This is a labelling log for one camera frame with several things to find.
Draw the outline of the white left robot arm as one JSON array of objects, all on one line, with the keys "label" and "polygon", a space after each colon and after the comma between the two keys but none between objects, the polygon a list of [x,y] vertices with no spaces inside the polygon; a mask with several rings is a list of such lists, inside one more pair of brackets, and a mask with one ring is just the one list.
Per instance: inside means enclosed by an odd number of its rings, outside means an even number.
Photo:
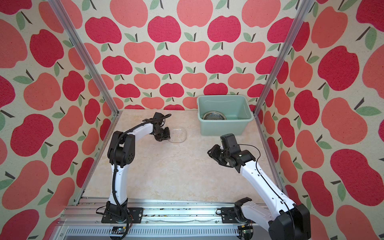
[{"label": "white left robot arm", "polygon": [[102,213],[102,223],[132,223],[133,218],[127,206],[127,183],[128,170],[136,154],[136,142],[146,135],[154,136],[158,142],[169,140],[170,129],[164,127],[164,124],[170,116],[171,114],[163,115],[156,112],[152,118],[143,120],[127,131],[113,133],[108,148],[108,159],[113,171],[112,188],[106,209]]}]

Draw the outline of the mint green plastic bin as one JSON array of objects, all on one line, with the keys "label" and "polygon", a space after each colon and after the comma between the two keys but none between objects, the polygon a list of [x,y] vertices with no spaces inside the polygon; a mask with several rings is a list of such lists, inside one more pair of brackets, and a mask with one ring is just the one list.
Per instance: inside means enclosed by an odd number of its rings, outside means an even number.
[{"label": "mint green plastic bin", "polygon": [[[241,135],[248,123],[254,120],[254,114],[247,99],[241,95],[199,96],[197,105],[200,133],[203,136]],[[227,119],[225,121],[203,120],[204,114],[210,111],[218,111]]]}]

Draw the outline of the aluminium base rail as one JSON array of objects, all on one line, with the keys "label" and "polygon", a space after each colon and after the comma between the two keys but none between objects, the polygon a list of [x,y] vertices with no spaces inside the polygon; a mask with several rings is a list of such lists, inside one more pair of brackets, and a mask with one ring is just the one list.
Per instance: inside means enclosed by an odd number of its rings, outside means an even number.
[{"label": "aluminium base rail", "polygon": [[219,208],[235,203],[135,200],[143,208],[140,224],[103,224],[105,198],[84,198],[67,207],[54,228],[53,240],[272,240],[258,224],[223,224]]}]

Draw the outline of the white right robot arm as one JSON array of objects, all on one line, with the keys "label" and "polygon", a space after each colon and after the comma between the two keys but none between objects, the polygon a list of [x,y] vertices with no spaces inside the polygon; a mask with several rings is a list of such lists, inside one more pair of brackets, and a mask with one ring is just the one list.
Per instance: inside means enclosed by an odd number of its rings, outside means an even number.
[{"label": "white right robot arm", "polygon": [[233,134],[221,136],[221,145],[214,145],[207,153],[219,165],[234,168],[265,202],[261,208],[250,198],[235,203],[239,221],[252,221],[266,230],[273,240],[309,240],[312,237],[308,208],[297,205],[285,195],[262,170],[258,158],[250,151],[241,150]]}]

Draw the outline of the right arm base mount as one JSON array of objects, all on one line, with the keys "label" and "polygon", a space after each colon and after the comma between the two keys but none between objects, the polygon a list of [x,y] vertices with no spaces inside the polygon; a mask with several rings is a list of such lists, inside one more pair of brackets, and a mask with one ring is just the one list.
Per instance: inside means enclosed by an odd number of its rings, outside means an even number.
[{"label": "right arm base mount", "polygon": [[216,215],[220,216],[223,224],[254,224],[255,222],[246,219],[237,206],[229,208],[219,208],[216,210]]}]

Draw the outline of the aluminium frame post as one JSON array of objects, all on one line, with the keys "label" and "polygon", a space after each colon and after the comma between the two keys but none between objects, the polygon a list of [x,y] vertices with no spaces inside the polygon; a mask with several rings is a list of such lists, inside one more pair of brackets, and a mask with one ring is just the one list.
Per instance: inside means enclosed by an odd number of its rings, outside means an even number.
[{"label": "aluminium frame post", "polygon": [[76,48],[80,58],[82,59],[83,63],[86,66],[86,69],[88,70],[89,74],[95,81],[95,84],[100,90],[104,100],[106,101],[109,108],[111,109],[112,115],[118,116],[120,111],[116,103],[114,102],[113,97],[111,96],[105,82],[103,81],[103,78],[101,77],[99,71],[97,70],[94,64],[94,61],[91,58],[91,55],[89,54],[87,48],[85,47],[84,43],[79,37],[76,31],[76,28],[71,21],[71,18],[69,17],[69,15],[67,14],[64,8],[64,5],[62,4],[61,1],[48,1],[48,2],[52,7],[58,20],[60,21],[61,25],[63,26],[66,33],[68,34],[69,39],[72,41],[74,47]]},{"label": "aluminium frame post", "polygon": [[300,28],[306,19],[312,4],[315,1],[301,1],[301,5],[299,6],[298,12],[294,18],[292,26],[288,32],[288,35],[283,42],[281,50],[279,51],[279,55],[275,61],[275,64],[272,68],[271,73],[267,77],[267,81],[265,83],[264,89],[262,91],[261,96],[258,98],[257,105],[254,111],[255,118],[258,116],[260,109],[262,108],[263,103],[265,102],[267,95],[272,87],[273,82],[277,79],[277,74],[280,72],[281,67],[285,61],[286,56],[289,54],[290,50],[293,50],[293,42],[296,39]]}]

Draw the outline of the right aluminium frame post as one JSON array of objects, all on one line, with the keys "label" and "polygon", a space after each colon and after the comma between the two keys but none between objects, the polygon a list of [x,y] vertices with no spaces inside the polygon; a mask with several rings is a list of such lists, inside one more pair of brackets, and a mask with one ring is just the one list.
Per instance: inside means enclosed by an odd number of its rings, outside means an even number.
[{"label": "right aluminium frame post", "polygon": [[289,54],[290,50],[293,50],[293,42],[296,39],[300,28],[306,19],[312,4],[315,1],[301,1],[301,5],[299,6],[298,12],[294,18],[292,26],[288,32],[288,35],[283,42],[281,50],[279,51],[279,55],[275,61],[275,64],[272,68],[271,73],[267,77],[267,81],[265,83],[264,89],[262,91],[261,96],[258,98],[257,105],[254,111],[255,118],[258,116],[260,109],[262,108],[263,103],[265,102],[267,95],[272,87],[273,82],[277,79],[277,74],[280,72],[281,67],[285,61],[286,56]]}]

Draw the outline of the clear grey glass plate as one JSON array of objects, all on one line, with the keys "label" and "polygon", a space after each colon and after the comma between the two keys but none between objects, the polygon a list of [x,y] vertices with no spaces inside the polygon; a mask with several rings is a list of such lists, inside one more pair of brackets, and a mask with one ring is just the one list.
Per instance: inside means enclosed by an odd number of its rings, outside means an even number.
[{"label": "clear grey glass plate", "polygon": [[218,111],[210,111],[203,116],[203,120],[225,121],[226,119],[226,116]]}]

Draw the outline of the left aluminium frame post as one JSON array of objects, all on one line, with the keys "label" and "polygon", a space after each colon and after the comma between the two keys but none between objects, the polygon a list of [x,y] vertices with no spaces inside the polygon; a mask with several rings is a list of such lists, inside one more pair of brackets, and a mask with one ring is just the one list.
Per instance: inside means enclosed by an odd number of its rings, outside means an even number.
[{"label": "left aluminium frame post", "polygon": [[76,48],[80,58],[82,59],[83,63],[86,66],[86,69],[88,70],[89,74],[95,81],[95,84],[100,90],[104,100],[106,101],[109,108],[111,109],[112,115],[118,116],[120,111],[116,103],[114,102],[113,97],[111,96],[105,82],[103,81],[103,78],[101,77],[99,71],[97,70],[94,64],[94,61],[91,58],[91,55],[89,54],[87,48],[85,47],[84,43],[79,37],[76,31],[76,28],[71,21],[71,18],[69,17],[69,15],[67,14],[64,8],[64,5],[62,4],[61,1],[48,1],[48,2],[52,7],[58,20],[60,21],[61,25],[63,26],[66,33],[68,34],[69,39],[72,41],[74,47]]}]

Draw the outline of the clear round glass plate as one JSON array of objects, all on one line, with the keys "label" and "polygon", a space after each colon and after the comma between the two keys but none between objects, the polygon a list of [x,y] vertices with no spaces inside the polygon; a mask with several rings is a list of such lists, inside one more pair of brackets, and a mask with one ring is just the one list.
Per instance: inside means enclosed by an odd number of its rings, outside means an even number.
[{"label": "clear round glass plate", "polygon": [[169,142],[173,144],[183,143],[187,139],[187,131],[182,127],[175,127],[170,129],[170,138]]}]

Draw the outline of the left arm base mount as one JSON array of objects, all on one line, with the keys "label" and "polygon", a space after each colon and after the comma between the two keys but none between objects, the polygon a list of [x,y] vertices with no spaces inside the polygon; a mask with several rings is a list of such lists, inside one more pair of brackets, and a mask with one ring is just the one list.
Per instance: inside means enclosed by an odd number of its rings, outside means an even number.
[{"label": "left arm base mount", "polygon": [[124,213],[120,208],[105,210],[101,222],[103,224],[140,224],[143,217],[143,208],[127,208]]}]

